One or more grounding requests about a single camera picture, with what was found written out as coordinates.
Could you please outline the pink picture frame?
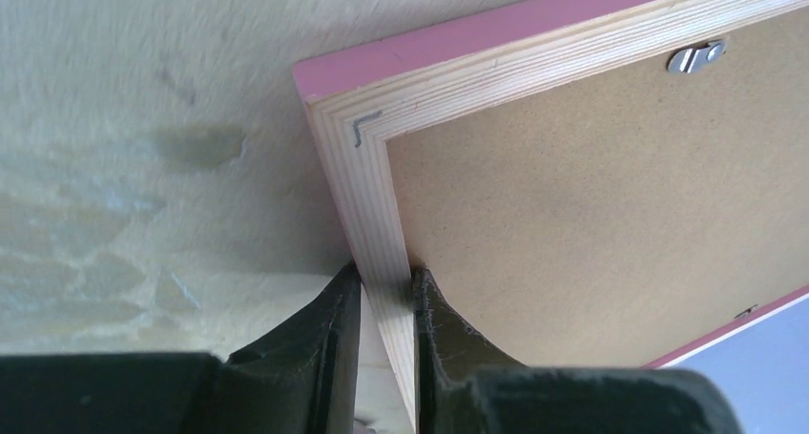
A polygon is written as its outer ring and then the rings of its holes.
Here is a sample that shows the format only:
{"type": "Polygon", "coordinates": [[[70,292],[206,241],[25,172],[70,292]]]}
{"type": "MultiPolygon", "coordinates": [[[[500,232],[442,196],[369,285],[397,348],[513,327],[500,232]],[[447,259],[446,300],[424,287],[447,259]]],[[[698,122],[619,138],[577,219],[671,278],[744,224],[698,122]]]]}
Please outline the pink picture frame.
{"type": "Polygon", "coordinates": [[[808,0],[528,0],[293,74],[409,418],[419,266],[529,364],[660,365],[808,281],[808,0]]]}

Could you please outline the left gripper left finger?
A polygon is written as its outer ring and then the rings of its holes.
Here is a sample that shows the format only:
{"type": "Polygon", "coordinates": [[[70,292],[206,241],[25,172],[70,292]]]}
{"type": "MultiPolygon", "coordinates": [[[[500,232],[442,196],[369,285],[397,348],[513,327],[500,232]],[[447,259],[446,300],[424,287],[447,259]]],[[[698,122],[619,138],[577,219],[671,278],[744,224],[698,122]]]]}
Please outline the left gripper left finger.
{"type": "Polygon", "coordinates": [[[362,286],[345,265],[301,310],[232,353],[217,383],[217,433],[350,433],[362,286]]]}

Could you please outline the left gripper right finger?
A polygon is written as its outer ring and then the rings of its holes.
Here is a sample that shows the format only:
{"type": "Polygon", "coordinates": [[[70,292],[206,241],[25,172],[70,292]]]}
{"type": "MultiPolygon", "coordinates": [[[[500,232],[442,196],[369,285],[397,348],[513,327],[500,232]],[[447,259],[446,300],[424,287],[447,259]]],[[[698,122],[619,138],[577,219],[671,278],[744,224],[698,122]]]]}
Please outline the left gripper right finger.
{"type": "Polygon", "coordinates": [[[472,326],[446,300],[432,273],[412,272],[419,433],[487,433],[476,387],[486,369],[525,365],[472,326]]]}

